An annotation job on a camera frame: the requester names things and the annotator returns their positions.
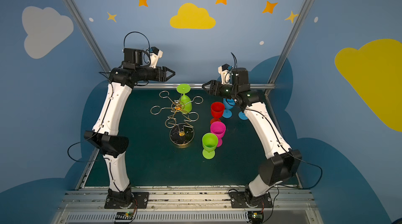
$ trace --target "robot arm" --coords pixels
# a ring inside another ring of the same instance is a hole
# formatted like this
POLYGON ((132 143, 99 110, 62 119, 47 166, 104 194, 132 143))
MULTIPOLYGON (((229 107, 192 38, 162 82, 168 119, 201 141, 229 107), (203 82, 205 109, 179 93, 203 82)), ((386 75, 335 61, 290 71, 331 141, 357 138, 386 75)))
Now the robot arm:
POLYGON ((259 92, 250 90, 248 71, 235 68, 231 70, 230 76, 232 84, 211 80, 203 85, 203 89, 210 95, 234 99, 257 132, 267 159, 259 166, 257 177, 246 186, 245 193, 248 204, 257 206, 271 187, 296 173, 301 154, 298 150, 292 150, 280 135, 259 92))
POLYGON ((102 111, 94 124, 92 131, 86 131, 85 139, 97 147, 109 173, 109 189, 105 208, 133 208, 131 184, 125 166, 125 151, 129 140, 117 136, 121 114, 128 96, 138 81, 165 82, 175 75, 175 72, 165 66, 156 66, 162 57, 162 51, 151 48, 150 63, 142 66, 143 50, 125 48, 122 68, 114 68, 109 75, 110 84, 102 111))

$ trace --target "dark green table surface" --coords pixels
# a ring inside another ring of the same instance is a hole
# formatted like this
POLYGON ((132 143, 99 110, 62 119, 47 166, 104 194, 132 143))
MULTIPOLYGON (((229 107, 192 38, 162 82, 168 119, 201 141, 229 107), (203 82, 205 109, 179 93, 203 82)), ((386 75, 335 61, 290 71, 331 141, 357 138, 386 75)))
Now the dark green table surface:
MULTIPOLYGON (((152 106, 169 107, 167 98, 160 98, 162 90, 134 89, 128 97, 121 116, 119 136, 129 138, 125 161, 132 186, 173 185, 246 185, 258 175, 258 166, 265 160, 263 146, 249 120, 241 120, 240 109, 234 107, 231 118, 221 118, 226 125, 223 145, 216 148, 215 157, 202 156, 202 136, 209 132, 212 119, 210 106, 221 98, 203 90, 191 90, 190 98, 202 96, 202 104, 193 104, 199 119, 193 122, 195 136, 187 148, 177 148, 169 138, 170 129, 164 125, 165 109, 152 115, 152 106)), ((171 99, 178 99, 176 90, 169 90, 171 99)), ((183 116, 177 116, 183 122, 183 116)), ((286 184, 297 184, 295 178, 286 184)), ((109 186, 106 164, 94 163, 85 186, 109 186)))

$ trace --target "aluminum frame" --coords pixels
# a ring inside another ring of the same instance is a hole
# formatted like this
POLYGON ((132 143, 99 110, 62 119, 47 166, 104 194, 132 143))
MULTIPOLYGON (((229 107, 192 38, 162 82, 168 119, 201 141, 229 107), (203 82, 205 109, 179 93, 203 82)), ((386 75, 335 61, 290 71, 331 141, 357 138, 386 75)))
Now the aluminum frame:
MULTIPOLYGON (((74 0, 63 0, 68 10, 72 14, 74 20, 77 22, 78 27, 82 31, 85 39, 88 41, 89 46, 94 52, 95 57, 98 59, 103 70, 109 72, 111 70, 105 56, 103 55, 99 45, 97 44, 95 38, 93 37, 89 27, 87 26, 78 6, 74 0)), ((291 47, 300 31, 301 26, 311 8, 314 0, 304 0, 299 15, 296 18, 296 22, 293 24, 291 32, 288 39, 286 40, 285 46, 278 58, 277 63, 270 75, 267 84, 251 84, 252 89, 264 89, 264 95, 268 102, 268 109, 273 115, 273 120, 275 125, 277 125, 278 130, 279 124, 274 115, 273 108, 269 102, 268 94, 269 91, 275 88, 275 81, 279 75, 281 68, 290 52, 291 47)), ((201 89, 202 84, 190 84, 193 89, 201 89)), ((136 89, 174 89, 178 84, 153 84, 150 83, 146 87, 136 87, 136 89)), ((94 150, 90 160, 94 160, 98 155, 98 150, 94 150)), ((107 195, 108 187, 96 187, 89 188, 85 187, 86 179, 88 178, 89 172, 91 171, 93 162, 89 162, 80 178, 80 181, 76 187, 77 191, 68 191, 58 208, 53 222, 54 224, 63 223, 64 218, 72 211, 79 212, 100 212, 100 213, 110 213, 117 212, 121 210, 105 210, 103 205, 107 195)), ((183 211, 188 212, 192 210, 195 211, 238 211, 238 209, 232 209, 230 202, 228 201, 228 189, 236 188, 239 191, 244 190, 244 186, 233 185, 233 186, 190 186, 190 187, 134 187, 132 191, 149 191, 151 193, 149 198, 148 207, 150 209, 140 210, 141 212, 148 211, 183 211)), ((271 193, 276 195, 276 189, 271 189, 271 193)), ((309 190, 297 190, 292 188, 280 187, 279 198, 275 202, 275 210, 296 210, 302 209, 306 211, 306 215, 309 217, 310 223, 322 224, 322 219, 320 217, 318 208, 314 202, 314 198, 309 190)))
POLYGON ((78 27, 80 28, 83 36, 85 37, 86 41, 91 47, 95 57, 98 59, 100 65, 103 68, 104 72, 110 72, 110 66, 107 62, 105 56, 103 55, 100 47, 95 40, 94 36, 92 35, 88 25, 86 24, 84 17, 82 16, 80 10, 78 9, 77 4, 74 0, 63 0, 64 4, 67 6, 67 9, 70 11, 71 15, 73 16, 74 20, 76 21, 78 27))
MULTIPOLYGON (((301 27, 303 26, 304 20, 307 17, 308 12, 310 11, 311 6, 313 5, 314 0, 304 0, 299 11, 299 15, 296 17, 296 21, 294 22, 292 29, 290 30, 290 34, 286 40, 284 48, 279 55, 278 61, 275 64, 274 69, 271 72, 271 76, 269 77, 268 83, 275 83, 279 72, 281 71, 287 56, 300 32, 301 27)), ((265 90, 264 93, 268 96, 270 90, 265 90)))
MULTIPOLYGON (((132 191, 149 192, 147 208, 138 210, 138 213, 141 213, 141 215, 155 213, 188 214, 192 212, 213 214, 244 214, 247 211, 261 211, 261 208, 232 208, 230 197, 228 195, 229 189, 244 191, 244 186, 150 186, 133 187, 132 191)), ((272 188, 269 192, 271 197, 274 198, 278 191, 276 188, 272 188)), ((122 209, 104 209, 103 206, 106 195, 107 188, 67 191, 60 206, 58 207, 52 224, 69 223, 68 216, 71 214, 77 215, 82 213, 81 216, 87 214, 101 214, 104 216, 110 216, 116 214, 117 212, 124 211, 122 209)), ((310 220, 314 219, 311 220, 310 223, 322 224, 318 207, 314 201, 313 195, 309 190, 298 190, 279 186, 279 195, 274 202, 273 211, 287 211, 289 213, 292 211, 305 211, 306 216, 310 220)), ((172 220, 167 218, 163 220, 159 219, 157 221, 168 222, 172 220)), ((96 222, 95 220, 89 220, 87 223, 96 222)))

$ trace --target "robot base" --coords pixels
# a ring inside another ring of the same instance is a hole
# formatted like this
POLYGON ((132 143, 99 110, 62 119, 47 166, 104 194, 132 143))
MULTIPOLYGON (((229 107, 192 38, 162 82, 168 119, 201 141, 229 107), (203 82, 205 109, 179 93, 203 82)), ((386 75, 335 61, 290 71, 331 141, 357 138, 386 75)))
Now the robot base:
POLYGON ((131 186, 127 187, 123 192, 115 192, 108 190, 105 209, 143 209, 147 208, 148 192, 131 192, 131 186))
POLYGON ((230 203, 232 208, 272 208, 271 195, 266 193, 259 196, 258 199, 254 199, 252 202, 246 199, 246 192, 230 191, 230 203))

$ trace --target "base mounting plate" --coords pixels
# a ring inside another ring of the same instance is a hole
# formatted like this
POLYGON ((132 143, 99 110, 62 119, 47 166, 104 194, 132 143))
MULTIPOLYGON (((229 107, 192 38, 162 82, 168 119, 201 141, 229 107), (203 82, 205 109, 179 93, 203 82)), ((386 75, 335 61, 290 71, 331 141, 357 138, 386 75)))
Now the base mounting plate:
POLYGON ((232 204, 232 208, 272 208, 272 200, 271 195, 269 193, 263 195, 262 200, 259 202, 257 206, 250 206, 246 202, 246 197, 244 192, 230 191, 230 203, 232 204))
POLYGON ((131 195, 133 196, 132 204, 126 206, 123 205, 120 201, 115 201, 113 198, 107 198, 106 203, 104 204, 105 209, 134 209, 135 204, 137 201, 137 208, 138 209, 145 209, 147 208, 148 204, 148 196, 149 192, 132 192, 131 195))

